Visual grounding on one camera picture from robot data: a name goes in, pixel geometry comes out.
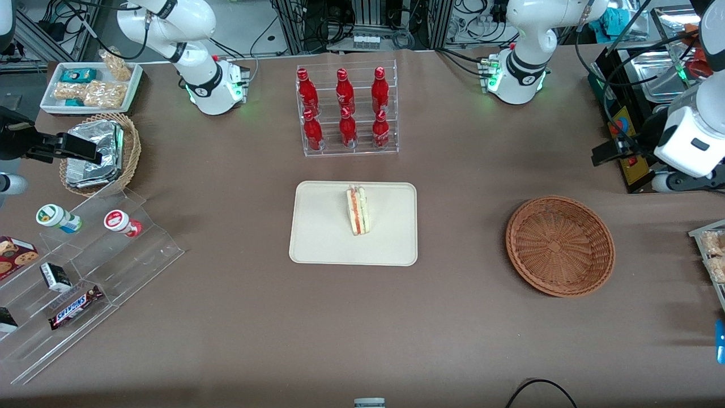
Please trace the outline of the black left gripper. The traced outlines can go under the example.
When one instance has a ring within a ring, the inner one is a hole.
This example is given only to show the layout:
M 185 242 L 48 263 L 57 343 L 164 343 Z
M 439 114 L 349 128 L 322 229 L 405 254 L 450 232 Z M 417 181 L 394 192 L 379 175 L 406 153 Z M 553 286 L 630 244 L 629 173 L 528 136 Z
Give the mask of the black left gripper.
M 594 147 L 591 150 L 591 164 L 600 166 L 622 159 L 627 165 L 632 165 L 631 161 L 633 158 L 637 161 L 636 157 L 647 160 L 648 165 L 663 164 L 662 160 L 656 158 L 654 150 L 660 142 L 666 120 L 666 110 L 651 114 L 638 127 L 627 116 L 620 116 L 620 128 L 627 135 L 635 131 L 634 135 L 615 136 L 614 142 L 604 142 Z

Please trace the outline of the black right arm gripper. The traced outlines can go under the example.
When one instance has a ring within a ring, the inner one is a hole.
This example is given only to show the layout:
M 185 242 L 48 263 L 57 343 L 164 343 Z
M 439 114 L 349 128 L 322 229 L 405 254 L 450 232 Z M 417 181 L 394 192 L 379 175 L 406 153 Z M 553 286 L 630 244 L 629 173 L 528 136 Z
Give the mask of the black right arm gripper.
M 52 162 L 54 147 L 46 144 L 50 137 L 39 132 L 31 119 L 10 109 L 1 109 L 1 160 L 23 158 Z M 96 165 L 102 162 L 95 143 L 72 134 L 57 134 L 57 157 Z

